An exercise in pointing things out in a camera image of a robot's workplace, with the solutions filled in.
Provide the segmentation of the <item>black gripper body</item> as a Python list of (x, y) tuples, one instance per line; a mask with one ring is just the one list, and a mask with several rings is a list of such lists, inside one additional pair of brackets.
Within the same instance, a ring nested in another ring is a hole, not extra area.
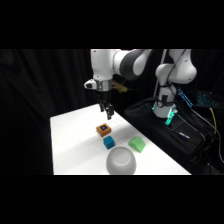
[(104, 111), (106, 110), (106, 106), (108, 103), (111, 103), (111, 98), (112, 98), (112, 92), (111, 91), (103, 91), (97, 92), (97, 101), (100, 106), (100, 104), (103, 104), (104, 106)]

